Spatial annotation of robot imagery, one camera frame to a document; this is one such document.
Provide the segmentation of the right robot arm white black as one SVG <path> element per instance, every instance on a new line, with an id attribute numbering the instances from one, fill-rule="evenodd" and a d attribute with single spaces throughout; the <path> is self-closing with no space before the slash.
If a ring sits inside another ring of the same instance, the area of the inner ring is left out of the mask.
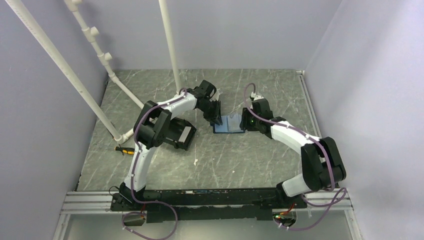
<path id="1" fill-rule="evenodd" d="M 261 95 L 252 94 L 250 100 L 251 106 L 242 110 L 240 128 L 260 132 L 301 157 L 301 173 L 277 185 L 275 200 L 280 207 L 289 207 L 300 194 L 334 188 L 347 177 L 333 138 L 309 135 L 284 118 L 275 117 L 269 102 Z"/>

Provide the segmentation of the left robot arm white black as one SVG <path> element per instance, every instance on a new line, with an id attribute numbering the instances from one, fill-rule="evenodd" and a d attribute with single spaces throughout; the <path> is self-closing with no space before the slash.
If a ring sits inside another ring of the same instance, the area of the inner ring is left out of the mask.
<path id="1" fill-rule="evenodd" d="M 131 210 L 144 203 L 147 173 L 156 149 L 172 134 L 184 134 L 186 122 L 178 117 L 199 109 L 211 124 L 222 125 L 221 102 L 214 100 L 217 88 L 203 80 L 194 88 L 182 88 L 179 94 L 167 101 L 148 101 L 133 128 L 134 154 L 128 175 L 119 187 L 124 204 Z"/>

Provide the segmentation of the blue leather card holder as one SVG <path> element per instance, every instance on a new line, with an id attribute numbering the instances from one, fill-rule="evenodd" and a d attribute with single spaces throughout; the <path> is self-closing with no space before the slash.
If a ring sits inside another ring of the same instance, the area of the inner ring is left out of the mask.
<path id="1" fill-rule="evenodd" d="M 242 130 L 240 124 L 242 122 L 242 115 L 232 113 L 229 115 L 221 116 L 222 124 L 211 123 L 214 134 L 243 134 L 246 131 Z"/>

